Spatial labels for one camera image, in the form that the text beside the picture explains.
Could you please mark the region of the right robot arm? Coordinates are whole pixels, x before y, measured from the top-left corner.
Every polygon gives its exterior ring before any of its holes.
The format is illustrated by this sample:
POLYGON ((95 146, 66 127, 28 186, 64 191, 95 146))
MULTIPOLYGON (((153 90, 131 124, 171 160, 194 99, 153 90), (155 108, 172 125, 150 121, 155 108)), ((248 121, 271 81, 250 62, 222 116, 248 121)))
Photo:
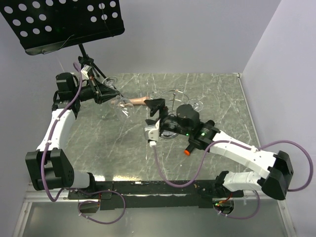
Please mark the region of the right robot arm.
POLYGON ((188 137, 187 154, 194 149, 203 150, 250 169, 249 172, 239 173, 223 171, 215 185, 219 196, 226 197, 231 192, 241 190, 256 190, 276 200, 285 199, 294 174, 286 152, 268 152, 243 143, 217 129, 214 121, 202 122, 199 113, 190 104, 183 104, 174 114, 170 114, 164 99, 149 99, 144 103, 150 109, 150 116, 159 113, 156 120, 146 120, 144 133, 151 146, 155 146, 164 131, 170 131, 188 137))

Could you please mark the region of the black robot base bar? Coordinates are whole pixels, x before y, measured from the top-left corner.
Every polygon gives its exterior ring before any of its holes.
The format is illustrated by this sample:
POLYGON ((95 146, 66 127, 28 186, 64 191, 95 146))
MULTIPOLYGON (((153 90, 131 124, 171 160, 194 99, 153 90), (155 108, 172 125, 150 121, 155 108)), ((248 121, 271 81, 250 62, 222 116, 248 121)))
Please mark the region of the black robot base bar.
POLYGON ((116 208, 189 207, 212 208, 221 198, 242 198, 244 192, 229 191, 215 180, 196 180, 184 188, 164 181, 96 181, 92 187, 70 191, 70 200, 100 201, 101 210, 116 208))

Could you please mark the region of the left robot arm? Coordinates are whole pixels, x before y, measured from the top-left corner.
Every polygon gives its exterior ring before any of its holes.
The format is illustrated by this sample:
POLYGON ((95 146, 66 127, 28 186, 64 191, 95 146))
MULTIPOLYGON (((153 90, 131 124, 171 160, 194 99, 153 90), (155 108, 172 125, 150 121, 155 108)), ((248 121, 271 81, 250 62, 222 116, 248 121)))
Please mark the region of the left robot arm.
POLYGON ((98 187, 92 183, 92 175, 75 171, 64 148, 81 102, 93 99, 102 104, 115 98, 119 92, 100 83, 94 76, 90 76, 88 84, 83 86, 82 81, 71 73, 58 74, 56 84, 48 130, 36 150, 28 152, 25 157, 30 179, 37 191, 75 188, 85 198, 93 198, 98 187))

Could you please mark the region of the chrome wine glass rack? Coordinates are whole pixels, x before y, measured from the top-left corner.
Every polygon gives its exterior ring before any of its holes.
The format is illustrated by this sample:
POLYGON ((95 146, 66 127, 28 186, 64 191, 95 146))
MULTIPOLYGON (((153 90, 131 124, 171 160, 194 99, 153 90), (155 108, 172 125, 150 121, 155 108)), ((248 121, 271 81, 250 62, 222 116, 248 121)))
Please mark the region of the chrome wine glass rack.
POLYGON ((176 115, 176 109, 180 105, 189 103, 189 96, 184 93, 184 89, 179 86, 174 89, 165 91, 153 91, 150 94, 151 99, 163 98, 165 99, 165 105, 168 107, 168 114, 176 115))

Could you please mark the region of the black microphone orange end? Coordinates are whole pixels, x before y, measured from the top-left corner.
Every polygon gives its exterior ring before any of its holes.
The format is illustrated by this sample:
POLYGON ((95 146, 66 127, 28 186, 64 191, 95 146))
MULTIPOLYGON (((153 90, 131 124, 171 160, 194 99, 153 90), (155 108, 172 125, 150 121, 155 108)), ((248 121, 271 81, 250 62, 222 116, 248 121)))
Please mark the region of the black microphone orange end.
POLYGON ((206 123, 200 122, 196 128, 191 130, 188 138, 189 145, 184 151, 187 156, 195 149, 205 150, 213 142, 214 136, 218 133, 218 129, 214 125, 213 120, 208 120, 206 123))

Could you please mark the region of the black music stand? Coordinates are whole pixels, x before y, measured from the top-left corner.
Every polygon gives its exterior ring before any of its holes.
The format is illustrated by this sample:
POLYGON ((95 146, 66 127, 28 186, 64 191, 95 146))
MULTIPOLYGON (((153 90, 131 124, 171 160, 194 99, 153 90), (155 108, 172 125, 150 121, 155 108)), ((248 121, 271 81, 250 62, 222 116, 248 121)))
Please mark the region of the black music stand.
POLYGON ((48 79, 58 62, 47 54, 78 45, 81 65, 92 60, 84 43, 125 31, 118 0, 2 0, 0 12, 1 80, 48 79))

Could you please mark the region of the aluminium frame rail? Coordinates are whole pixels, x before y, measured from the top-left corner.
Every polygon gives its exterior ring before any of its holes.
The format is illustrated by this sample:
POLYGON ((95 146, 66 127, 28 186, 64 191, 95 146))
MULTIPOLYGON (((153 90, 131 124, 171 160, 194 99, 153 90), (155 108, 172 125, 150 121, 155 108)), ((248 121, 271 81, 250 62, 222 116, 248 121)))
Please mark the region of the aluminium frame rail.
POLYGON ((97 223, 79 217, 77 199, 63 193, 55 203, 29 189, 25 237, 293 237, 283 201, 245 191, 229 199, 234 210, 218 216, 209 192, 222 171, 247 172, 227 155, 194 150, 188 139, 160 139, 153 151, 144 139, 149 110, 135 107, 132 121, 119 120, 108 104, 82 102, 65 153, 75 170, 109 182, 102 208, 87 207, 97 223))

